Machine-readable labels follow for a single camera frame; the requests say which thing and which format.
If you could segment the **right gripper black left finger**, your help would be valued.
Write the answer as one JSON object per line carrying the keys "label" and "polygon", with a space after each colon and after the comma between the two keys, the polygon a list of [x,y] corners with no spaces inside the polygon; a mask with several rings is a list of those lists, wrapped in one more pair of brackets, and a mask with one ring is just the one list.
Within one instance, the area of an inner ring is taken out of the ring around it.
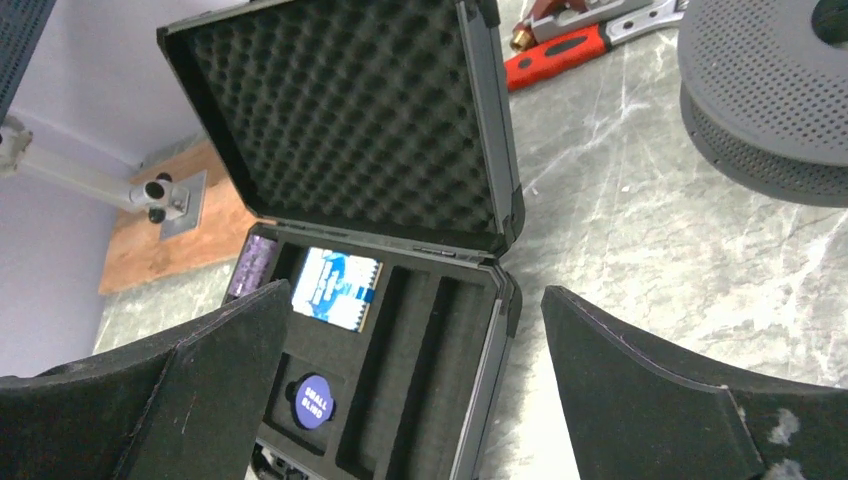
{"label": "right gripper black left finger", "polygon": [[291,310],[276,281],[33,377],[1,380],[5,479],[241,479]]}

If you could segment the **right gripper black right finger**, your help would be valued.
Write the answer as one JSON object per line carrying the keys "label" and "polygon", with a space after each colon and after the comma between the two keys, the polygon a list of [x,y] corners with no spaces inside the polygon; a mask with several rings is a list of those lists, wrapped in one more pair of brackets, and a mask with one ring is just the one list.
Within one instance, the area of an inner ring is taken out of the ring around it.
{"label": "right gripper black right finger", "polygon": [[541,310],[582,478],[846,477],[844,389],[710,359],[561,286]]}

